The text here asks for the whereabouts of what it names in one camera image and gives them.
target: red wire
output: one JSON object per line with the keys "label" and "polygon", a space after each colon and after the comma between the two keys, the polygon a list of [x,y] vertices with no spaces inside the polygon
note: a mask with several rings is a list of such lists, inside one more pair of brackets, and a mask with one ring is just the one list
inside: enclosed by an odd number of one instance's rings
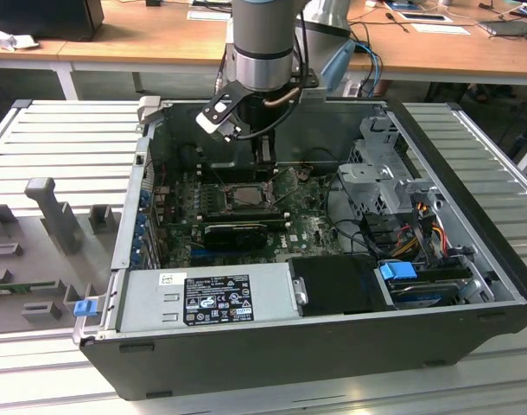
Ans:
{"label": "red wire", "polygon": [[403,227],[402,229],[400,229],[400,232],[398,232],[398,243],[396,244],[396,246],[400,246],[402,244],[402,233],[403,231],[407,231],[410,229],[410,225],[406,225],[405,227]]}

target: blue latch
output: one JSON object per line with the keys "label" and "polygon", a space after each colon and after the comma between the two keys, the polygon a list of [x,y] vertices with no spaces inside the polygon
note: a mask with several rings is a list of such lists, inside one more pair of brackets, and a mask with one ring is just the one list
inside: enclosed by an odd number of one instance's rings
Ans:
{"label": "blue latch", "polygon": [[410,262],[387,262],[379,270],[384,280],[417,278],[416,270]]}
{"label": "blue latch", "polygon": [[81,300],[75,303],[73,315],[76,317],[95,317],[98,300]]}

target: warning label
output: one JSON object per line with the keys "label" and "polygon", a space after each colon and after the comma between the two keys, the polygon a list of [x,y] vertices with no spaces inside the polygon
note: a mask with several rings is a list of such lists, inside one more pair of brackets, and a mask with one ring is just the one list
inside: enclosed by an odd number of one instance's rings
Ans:
{"label": "warning label", "polygon": [[254,320],[248,275],[185,279],[187,326]]}

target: electronic components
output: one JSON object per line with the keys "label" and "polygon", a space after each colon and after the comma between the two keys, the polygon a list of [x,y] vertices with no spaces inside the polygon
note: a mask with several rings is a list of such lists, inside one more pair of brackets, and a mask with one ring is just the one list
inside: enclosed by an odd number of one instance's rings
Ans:
{"label": "electronic components", "polygon": [[265,225],[211,225],[204,229],[208,251],[255,251],[267,244]]}

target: blue tab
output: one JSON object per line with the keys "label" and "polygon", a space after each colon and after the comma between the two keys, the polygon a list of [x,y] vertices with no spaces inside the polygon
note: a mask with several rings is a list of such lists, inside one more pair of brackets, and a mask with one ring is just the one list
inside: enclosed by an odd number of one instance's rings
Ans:
{"label": "blue tab", "polygon": [[348,64],[356,48],[356,42],[350,39],[337,50],[329,62],[321,70],[321,75],[327,83],[327,92],[333,93],[339,87],[342,77],[348,69]]}
{"label": "blue tab", "polygon": [[417,278],[416,270],[410,262],[387,262],[379,270],[384,280]]}
{"label": "blue tab", "polygon": [[76,317],[95,317],[98,300],[81,300],[75,303],[73,315]]}

